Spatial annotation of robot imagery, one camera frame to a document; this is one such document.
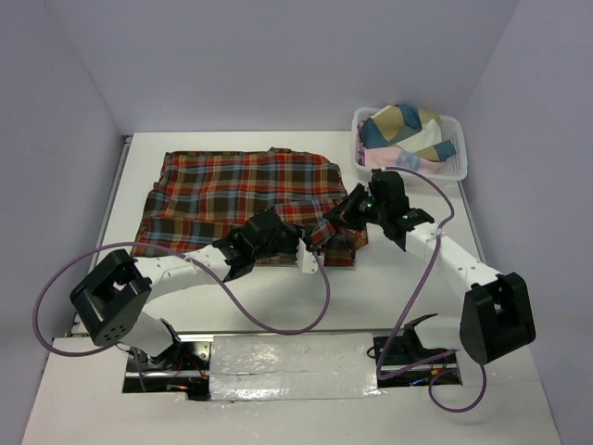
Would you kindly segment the red brown plaid shirt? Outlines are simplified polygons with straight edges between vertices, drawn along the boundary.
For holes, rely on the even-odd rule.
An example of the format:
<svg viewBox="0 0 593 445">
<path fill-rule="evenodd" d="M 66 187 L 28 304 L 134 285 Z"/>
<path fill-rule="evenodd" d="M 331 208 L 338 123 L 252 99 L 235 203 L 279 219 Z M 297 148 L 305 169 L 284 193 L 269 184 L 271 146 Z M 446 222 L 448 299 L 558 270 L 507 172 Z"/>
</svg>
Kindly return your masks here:
<svg viewBox="0 0 593 445">
<path fill-rule="evenodd" d="M 304 228 L 327 267 L 352 267 L 366 230 L 334 228 L 323 215 L 347 195 L 337 164 L 319 154 L 188 151 L 165 155 L 136 233 L 136 257 L 155 246 L 189 252 L 223 238 L 261 210 Z"/>
</svg>

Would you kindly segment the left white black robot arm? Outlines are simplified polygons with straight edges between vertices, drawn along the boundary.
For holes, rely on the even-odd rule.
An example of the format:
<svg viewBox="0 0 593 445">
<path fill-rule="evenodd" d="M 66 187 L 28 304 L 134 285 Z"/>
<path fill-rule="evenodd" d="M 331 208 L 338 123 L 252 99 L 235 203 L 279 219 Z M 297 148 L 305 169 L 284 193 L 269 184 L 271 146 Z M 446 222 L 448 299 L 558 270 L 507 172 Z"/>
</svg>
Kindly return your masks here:
<svg viewBox="0 0 593 445">
<path fill-rule="evenodd" d="M 133 258 L 117 249 L 75 287 L 70 301 L 97 347 L 122 343 L 145 353 L 160 369 L 181 359 L 172 326 L 144 311 L 147 302 L 190 287 L 226 283 L 251 273 L 257 261 L 298 253 L 301 227 L 263 210 L 227 236 L 199 250 Z"/>
</svg>

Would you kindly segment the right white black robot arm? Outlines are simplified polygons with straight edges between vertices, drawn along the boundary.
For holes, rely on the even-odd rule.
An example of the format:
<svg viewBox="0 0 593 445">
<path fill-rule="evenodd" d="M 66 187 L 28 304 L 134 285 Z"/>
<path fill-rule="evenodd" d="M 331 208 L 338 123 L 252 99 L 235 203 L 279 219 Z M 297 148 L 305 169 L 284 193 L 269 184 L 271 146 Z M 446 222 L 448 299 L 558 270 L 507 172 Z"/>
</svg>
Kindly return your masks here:
<svg viewBox="0 0 593 445">
<path fill-rule="evenodd" d="M 462 348 L 480 365 L 491 363 L 536 339 L 527 284 L 517 273 L 504 274 L 446 236 L 444 225 L 410 206 L 402 170 L 376 170 L 324 217 L 334 227 L 361 230 L 372 223 L 386 238 L 426 265 L 396 325 L 402 326 L 424 283 L 436 273 L 462 295 Z"/>
</svg>

